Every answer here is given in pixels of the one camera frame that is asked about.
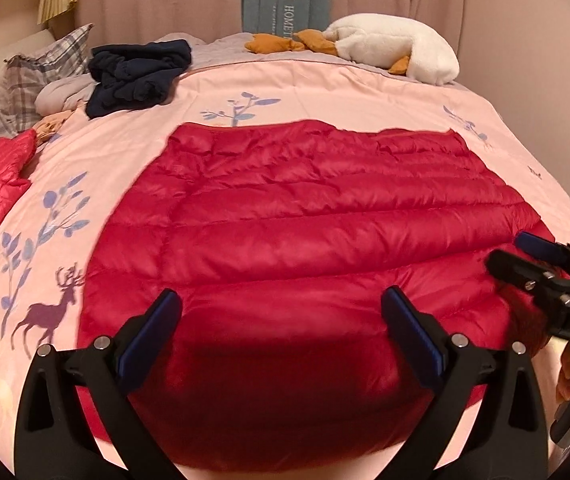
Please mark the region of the person's right hand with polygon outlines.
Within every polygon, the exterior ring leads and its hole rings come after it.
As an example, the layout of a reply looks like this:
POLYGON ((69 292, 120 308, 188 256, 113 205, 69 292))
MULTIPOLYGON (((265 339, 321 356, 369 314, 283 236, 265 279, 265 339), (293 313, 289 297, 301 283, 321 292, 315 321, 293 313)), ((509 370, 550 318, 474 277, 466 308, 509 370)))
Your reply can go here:
POLYGON ((556 386, 556 403, 570 401, 570 342, 560 356, 560 372, 556 386))

